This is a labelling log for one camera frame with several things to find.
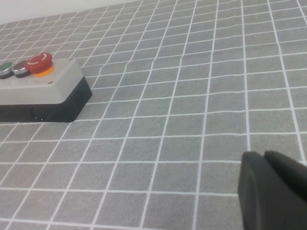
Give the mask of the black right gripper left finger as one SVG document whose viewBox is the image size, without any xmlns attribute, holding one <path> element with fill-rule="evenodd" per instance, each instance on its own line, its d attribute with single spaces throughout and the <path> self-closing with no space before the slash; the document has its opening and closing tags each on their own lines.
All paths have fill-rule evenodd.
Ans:
<svg viewBox="0 0 307 230">
<path fill-rule="evenodd" d="M 246 151 L 242 155 L 238 197 L 245 230 L 305 230 L 306 210 L 264 210 L 264 155 Z"/>
</svg>

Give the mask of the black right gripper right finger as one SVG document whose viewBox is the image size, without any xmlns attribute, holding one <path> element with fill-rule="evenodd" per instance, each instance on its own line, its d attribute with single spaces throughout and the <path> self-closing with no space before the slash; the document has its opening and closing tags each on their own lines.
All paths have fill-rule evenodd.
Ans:
<svg viewBox="0 0 307 230">
<path fill-rule="evenodd" d="M 286 155 L 264 153 L 268 169 L 263 179 L 264 210 L 306 210 L 307 168 Z"/>
</svg>

